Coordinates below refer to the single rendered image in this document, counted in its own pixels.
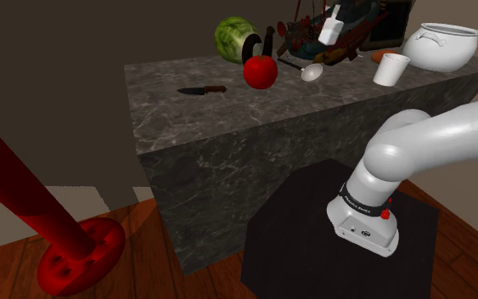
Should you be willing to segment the orange round fruit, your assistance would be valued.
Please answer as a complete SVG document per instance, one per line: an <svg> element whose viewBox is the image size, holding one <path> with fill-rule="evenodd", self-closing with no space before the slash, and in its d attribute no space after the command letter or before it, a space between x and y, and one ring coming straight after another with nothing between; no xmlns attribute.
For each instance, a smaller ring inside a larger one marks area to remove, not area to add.
<svg viewBox="0 0 478 299"><path fill-rule="evenodd" d="M377 64L381 62L385 54L395 54L396 51L391 50L391 49L381 49L379 51L374 52L371 55L371 60Z"/></svg>

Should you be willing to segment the white cup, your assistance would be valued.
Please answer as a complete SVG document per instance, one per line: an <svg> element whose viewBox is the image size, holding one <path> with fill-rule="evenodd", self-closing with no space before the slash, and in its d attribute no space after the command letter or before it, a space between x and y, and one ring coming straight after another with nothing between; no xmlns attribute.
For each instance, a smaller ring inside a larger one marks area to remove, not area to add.
<svg viewBox="0 0 478 299"><path fill-rule="evenodd" d="M384 54L373 81L385 87L393 87L405 71L410 58L401 54Z"/></svg>

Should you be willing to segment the green cabbage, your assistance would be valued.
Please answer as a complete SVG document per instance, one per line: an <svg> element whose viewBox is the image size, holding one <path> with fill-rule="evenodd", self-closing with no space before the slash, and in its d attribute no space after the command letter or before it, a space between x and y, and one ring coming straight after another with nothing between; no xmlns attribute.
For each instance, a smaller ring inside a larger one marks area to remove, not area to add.
<svg viewBox="0 0 478 299"><path fill-rule="evenodd" d="M228 62L242 64L242 48L250 34L260 34L254 25L239 16L222 20L214 33L214 43L218 54Z"/></svg>

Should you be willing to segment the white bottle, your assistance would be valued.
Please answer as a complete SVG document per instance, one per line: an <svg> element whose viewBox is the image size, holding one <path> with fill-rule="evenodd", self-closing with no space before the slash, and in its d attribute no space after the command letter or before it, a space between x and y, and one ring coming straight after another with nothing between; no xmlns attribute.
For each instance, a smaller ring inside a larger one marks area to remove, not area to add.
<svg viewBox="0 0 478 299"><path fill-rule="evenodd" d="M343 28L344 22L337 19L340 7L340 4L334 6L332 14L324 21L323 28L318 36L318 41L325 46L335 45Z"/></svg>

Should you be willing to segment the dark framed board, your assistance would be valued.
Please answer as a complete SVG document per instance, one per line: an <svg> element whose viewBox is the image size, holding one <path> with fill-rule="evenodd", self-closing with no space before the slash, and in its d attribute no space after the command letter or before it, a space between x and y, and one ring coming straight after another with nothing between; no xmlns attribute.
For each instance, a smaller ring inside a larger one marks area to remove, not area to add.
<svg viewBox="0 0 478 299"><path fill-rule="evenodd" d="M397 48L404 42L409 15L416 0L374 0L377 3L377 16L388 12L379 21L366 40L361 51L371 51L382 48Z"/></svg>

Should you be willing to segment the black robot stand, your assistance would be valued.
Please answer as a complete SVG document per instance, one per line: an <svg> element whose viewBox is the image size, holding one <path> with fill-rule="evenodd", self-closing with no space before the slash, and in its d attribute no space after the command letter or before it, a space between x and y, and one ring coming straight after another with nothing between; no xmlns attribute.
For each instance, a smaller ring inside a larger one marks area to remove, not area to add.
<svg viewBox="0 0 478 299"><path fill-rule="evenodd" d="M395 192L398 247L376 255L327 216L351 172L334 160L296 170L248 222L241 281L258 299L430 299L437 209Z"/></svg>

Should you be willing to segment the red pole with round base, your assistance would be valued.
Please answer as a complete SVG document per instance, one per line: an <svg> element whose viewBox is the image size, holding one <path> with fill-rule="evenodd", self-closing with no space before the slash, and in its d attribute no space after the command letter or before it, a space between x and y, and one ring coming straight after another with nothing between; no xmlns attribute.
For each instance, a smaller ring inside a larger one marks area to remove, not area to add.
<svg viewBox="0 0 478 299"><path fill-rule="evenodd" d="M77 222L1 138L0 202L50 243L37 269L49 295L71 296L96 285L124 251L126 234L117 221Z"/></svg>

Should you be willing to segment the black curved object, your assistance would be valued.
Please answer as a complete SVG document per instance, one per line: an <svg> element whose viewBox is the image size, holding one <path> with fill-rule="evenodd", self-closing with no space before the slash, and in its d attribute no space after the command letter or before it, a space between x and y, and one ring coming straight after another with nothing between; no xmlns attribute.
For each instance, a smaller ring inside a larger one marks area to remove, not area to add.
<svg viewBox="0 0 478 299"><path fill-rule="evenodd" d="M262 43L260 36L256 33L250 34L243 43L242 47L242 64L245 63L254 56L253 50L254 46L258 43Z"/></svg>

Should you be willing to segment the model sailing ship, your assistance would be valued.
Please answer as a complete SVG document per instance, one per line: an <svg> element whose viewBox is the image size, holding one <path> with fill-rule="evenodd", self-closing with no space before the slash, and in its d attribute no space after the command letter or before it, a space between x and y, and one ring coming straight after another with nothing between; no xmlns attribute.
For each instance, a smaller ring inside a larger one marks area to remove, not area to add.
<svg viewBox="0 0 478 299"><path fill-rule="evenodd" d="M357 50L374 27L386 18L387 0L333 0L323 2L322 12L306 15L292 22L278 22L278 34L284 39L277 56L289 53L296 58L314 63L336 65L344 59L354 60ZM343 17L340 35L332 45L322 44L318 38L326 20L336 15Z"/></svg>

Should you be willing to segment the red apple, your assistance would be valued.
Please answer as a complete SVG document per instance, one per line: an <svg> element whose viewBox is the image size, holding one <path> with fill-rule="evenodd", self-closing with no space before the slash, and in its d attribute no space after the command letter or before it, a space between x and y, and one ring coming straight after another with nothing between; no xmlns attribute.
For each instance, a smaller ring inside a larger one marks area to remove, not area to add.
<svg viewBox="0 0 478 299"><path fill-rule="evenodd" d="M250 87L267 89L275 83L278 76L278 67L271 57L257 55L245 62L243 74Z"/></svg>

